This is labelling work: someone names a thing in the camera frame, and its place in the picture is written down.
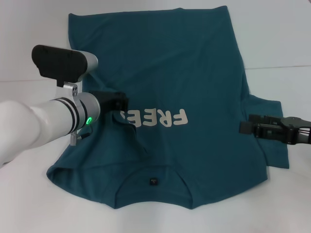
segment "white lettering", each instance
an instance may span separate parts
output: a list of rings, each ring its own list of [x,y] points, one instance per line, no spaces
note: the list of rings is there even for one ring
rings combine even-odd
[[[173,116],[174,119],[181,119],[175,120],[174,125],[184,125],[188,123],[188,118],[184,109],[179,110],[179,114]]]
[[[124,115],[124,111],[120,111],[120,115],[121,115],[121,117],[123,118],[123,119],[125,119],[125,115]]]
[[[158,109],[157,111],[161,117],[159,119],[160,123],[164,125],[165,127],[171,127],[172,126],[172,117],[171,117],[171,112],[166,111],[165,114],[162,112],[162,110]]]
[[[151,121],[143,121],[142,124],[146,126],[155,126],[156,125],[156,108],[145,109],[145,112],[151,113],[151,115],[144,115],[145,119],[148,119]]]
[[[127,113],[134,115],[134,116],[128,116],[127,120],[128,121],[133,121],[133,123],[132,122],[130,122],[130,123],[135,125],[136,128],[140,127],[141,126],[141,120],[140,120],[140,112],[139,112],[139,110],[129,110],[129,111],[127,111]]]

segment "t-shirt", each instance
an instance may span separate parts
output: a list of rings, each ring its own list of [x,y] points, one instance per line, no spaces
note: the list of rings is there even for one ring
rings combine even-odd
[[[65,150],[47,172],[57,186],[112,208],[193,209],[263,182],[266,166],[289,167],[285,144],[239,133],[249,114],[282,110],[250,95],[226,6],[70,14],[69,41],[99,61],[84,91],[124,92],[129,111],[102,115]]]

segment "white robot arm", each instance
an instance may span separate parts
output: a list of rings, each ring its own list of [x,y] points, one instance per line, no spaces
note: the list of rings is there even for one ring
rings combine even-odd
[[[123,93],[78,93],[75,83],[97,67],[95,55],[38,45],[32,57],[41,76],[57,80],[56,98],[31,107],[17,101],[0,103],[0,167],[23,150],[67,134],[75,146],[81,139],[77,130],[97,121],[100,114],[127,110],[128,99]]]

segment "white table surface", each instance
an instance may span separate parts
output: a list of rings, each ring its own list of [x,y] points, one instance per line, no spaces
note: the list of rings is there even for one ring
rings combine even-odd
[[[212,8],[227,3],[245,66],[250,68],[247,79],[252,94],[280,100],[285,116],[311,120],[311,67],[252,69],[310,65],[311,4],[308,0],[28,0],[18,1],[19,7],[11,2],[16,1],[0,1],[0,32],[15,33],[0,33],[1,39],[4,38],[0,42],[0,67],[6,74],[0,77],[0,101],[9,97],[31,104],[53,96],[53,81],[22,84],[1,81],[42,79],[29,53],[32,46],[39,43],[68,45],[69,12],[85,15],[177,7]],[[12,20],[11,24],[5,25],[3,18]],[[21,32],[20,23],[31,33]],[[47,29],[56,33],[47,35]],[[22,35],[25,35],[22,39],[15,38]],[[3,41],[11,47],[5,48]],[[4,59],[3,52],[7,54],[9,49],[14,56],[19,52],[22,56],[14,60],[9,55]],[[19,69],[14,69],[14,62],[20,64]],[[311,146],[290,146],[290,169],[270,167],[269,180],[218,203],[188,210],[176,205],[144,202],[114,210],[69,194],[47,179],[46,170],[68,143],[69,138],[64,137],[25,151],[0,169],[0,232],[311,232]]]

